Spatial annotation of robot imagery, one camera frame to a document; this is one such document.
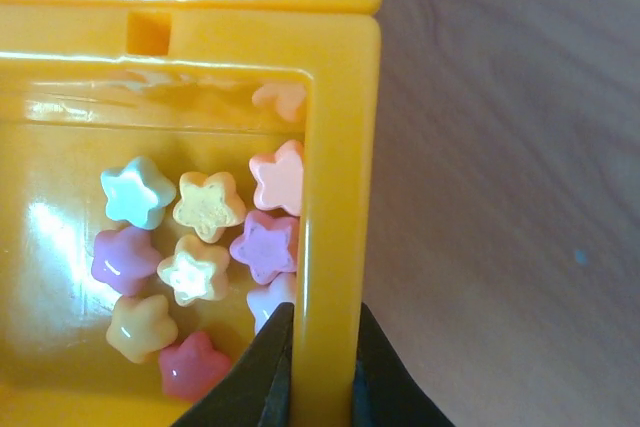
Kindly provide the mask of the orange three-compartment bin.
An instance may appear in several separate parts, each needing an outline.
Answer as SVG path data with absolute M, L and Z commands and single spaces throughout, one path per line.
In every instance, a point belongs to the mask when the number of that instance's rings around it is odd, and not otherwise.
M 286 426 L 351 423 L 380 3 L 1 0 L 3 425 L 168 426 L 202 400 L 213 388 L 169 396 L 156 357 L 107 342 L 118 294 L 91 274 L 94 241 L 122 223 L 101 174 L 138 157 L 171 182 L 227 172 L 252 207 L 251 158 L 290 140 L 304 176 Z M 224 299 L 169 313 L 231 372 L 264 326 L 248 268 L 227 272 Z

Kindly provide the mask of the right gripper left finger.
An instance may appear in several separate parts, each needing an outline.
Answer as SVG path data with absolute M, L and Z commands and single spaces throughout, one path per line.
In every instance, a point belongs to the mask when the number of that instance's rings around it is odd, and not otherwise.
M 174 424 L 286 426 L 293 314 L 293 304 L 279 305 L 231 372 Z

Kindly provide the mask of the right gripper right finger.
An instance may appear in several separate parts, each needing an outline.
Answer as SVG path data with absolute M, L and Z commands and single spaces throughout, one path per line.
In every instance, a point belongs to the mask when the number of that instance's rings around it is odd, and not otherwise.
M 361 306 L 351 424 L 453 427 L 409 374 L 367 305 Z

